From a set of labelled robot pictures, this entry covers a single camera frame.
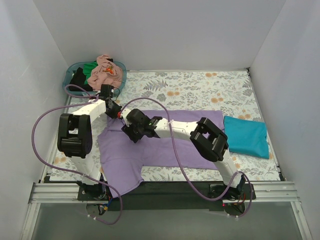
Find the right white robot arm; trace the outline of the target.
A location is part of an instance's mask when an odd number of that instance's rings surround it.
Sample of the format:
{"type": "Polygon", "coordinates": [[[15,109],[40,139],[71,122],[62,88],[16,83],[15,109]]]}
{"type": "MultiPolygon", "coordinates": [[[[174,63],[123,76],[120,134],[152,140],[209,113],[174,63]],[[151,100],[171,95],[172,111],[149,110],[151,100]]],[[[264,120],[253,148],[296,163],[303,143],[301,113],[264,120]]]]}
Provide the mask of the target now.
{"type": "Polygon", "coordinates": [[[122,131],[131,141],[137,143],[142,137],[171,138],[191,142],[198,153],[207,161],[214,163],[224,184],[224,192],[232,199],[237,199],[245,192],[246,178],[239,173],[232,160],[227,135],[210,119],[202,117],[198,121],[176,121],[170,117],[154,116],[149,118],[141,110],[125,108],[117,114],[124,120],[122,131]]]}

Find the purple t shirt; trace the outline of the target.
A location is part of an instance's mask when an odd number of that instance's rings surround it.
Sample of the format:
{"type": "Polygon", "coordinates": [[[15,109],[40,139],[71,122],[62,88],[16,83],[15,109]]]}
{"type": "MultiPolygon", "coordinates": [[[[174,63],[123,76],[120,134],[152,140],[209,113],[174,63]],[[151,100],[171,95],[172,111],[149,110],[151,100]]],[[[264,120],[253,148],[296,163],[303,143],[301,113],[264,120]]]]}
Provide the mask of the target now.
{"type": "MultiPolygon", "coordinates": [[[[224,131],[221,110],[169,110],[173,120],[196,122],[202,117],[210,119],[224,131]]],[[[171,138],[148,138],[144,136],[133,143],[121,130],[123,122],[107,117],[107,126],[97,137],[100,163],[109,185],[120,195],[137,188],[143,177],[142,168],[179,167],[171,138]]],[[[217,170],[213,162],[205,160],[190,141],[175,139],[175,146],[183,168],[217,170]]]]}

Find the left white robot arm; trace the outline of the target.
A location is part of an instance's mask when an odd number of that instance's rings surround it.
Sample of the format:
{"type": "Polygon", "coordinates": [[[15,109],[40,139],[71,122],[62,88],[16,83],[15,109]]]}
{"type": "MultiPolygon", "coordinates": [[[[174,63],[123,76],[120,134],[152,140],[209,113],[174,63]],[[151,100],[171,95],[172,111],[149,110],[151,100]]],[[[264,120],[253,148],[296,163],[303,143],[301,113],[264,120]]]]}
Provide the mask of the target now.
{"type": "Polygon", "coordinates": [[[103,84],[97,96],[72,113],[59,118],[57,148],[73,162],[81,175],[81,185],[90,186],[89,194],[95,200],[106,196],[106,187],[99,183],[104,180],[102,173],[89,156],[93,147],[92,123],[106,114],[111,119],[119,117],[122,109],[113,97],[118,89],[103,84]]]}

